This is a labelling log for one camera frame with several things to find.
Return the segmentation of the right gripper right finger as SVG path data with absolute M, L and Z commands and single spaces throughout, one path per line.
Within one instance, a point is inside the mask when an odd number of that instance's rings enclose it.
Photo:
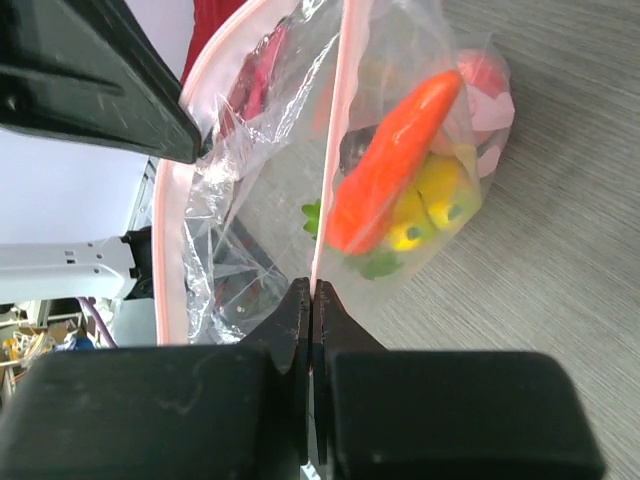
M 601 479 L 568 373 L 535 351 L 390 350 L 319 281 L 316 460 L 329 479 Z

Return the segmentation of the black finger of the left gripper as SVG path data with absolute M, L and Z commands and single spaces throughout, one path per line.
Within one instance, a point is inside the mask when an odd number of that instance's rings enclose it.
M 125 2 L 2 2 L 2 127 L 193 163 L 180 93 Z

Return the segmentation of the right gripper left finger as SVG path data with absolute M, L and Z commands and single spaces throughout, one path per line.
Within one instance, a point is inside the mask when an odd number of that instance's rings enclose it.
M 296 479 L 308 460 L 310 286 L 233 345 L 65 351 L 1 414 L 5 479 Z

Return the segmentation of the orange toy carrot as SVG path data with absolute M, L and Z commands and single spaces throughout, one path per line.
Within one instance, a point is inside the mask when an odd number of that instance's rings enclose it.
M 398 198 L 419 170 L 462 86 L 455 70 L 436 74 L 384 117 L 357 166 L 337 187 L 326 222 L 330 247 L 362 255 L 383 240 Z

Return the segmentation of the yellow toy banana bunch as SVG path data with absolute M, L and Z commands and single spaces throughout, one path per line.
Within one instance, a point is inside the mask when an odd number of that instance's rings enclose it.
M 430 154 L 395 205 L 388 243 L 397 252 L 414 250 L 461 226 L 478 205 L 460 161 Z

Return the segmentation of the clear zip top bag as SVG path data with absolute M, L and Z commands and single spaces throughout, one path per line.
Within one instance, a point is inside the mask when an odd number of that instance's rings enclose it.
M 504 149 L 475 144 L 457 63 L 463 48 L 499 53 L 489 33 L 455 32 L 438 1 L 248 1 L 231 15 L 180 99 L 203 149 L 191 165 L 162 161 L 156 177 L 158 342 L 237 342 L 299 277 L 332 283 L 351 312 L 368 312 L 432 259 L 481 207 Z M 390 247 L 391 223 L 366 254 L 330 247 L 345 134 L 378 128 L 448 70 L 463 86 L 409 185 L 430 154 L 455 157 L 479 205 L 411 251 Z

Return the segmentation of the dark toy mangosteen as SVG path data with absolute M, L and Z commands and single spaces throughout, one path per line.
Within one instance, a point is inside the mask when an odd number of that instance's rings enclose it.
M 358 130 L 347 132 L 340 144 L 339 169 L 341 173 L 348 175 L 360 162 L 367 151 L 377 126 L 372 125 Z

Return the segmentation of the pink toy peach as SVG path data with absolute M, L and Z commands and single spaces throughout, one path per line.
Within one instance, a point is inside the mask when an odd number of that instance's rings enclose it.
M 480 150 L 502 150 L 515 118 L 506 62 L 488 48 L 463 48 L 458 52 L 457 63 L 466 83 L 476 146 Z

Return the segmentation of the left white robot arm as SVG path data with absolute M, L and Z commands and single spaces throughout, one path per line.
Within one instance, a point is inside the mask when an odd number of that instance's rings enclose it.
M 124 1 L 5 1 L 1 5 L 1 224 L 37 224 L 1 242 L 1 299 L 148 297 L 151 231 L 84 233 L 60 227 L 53 196 L 95 213 L 90 188 L 116 181 L 103 159 L 129 151 L 193 163 L 201 133 L 180 85 Z

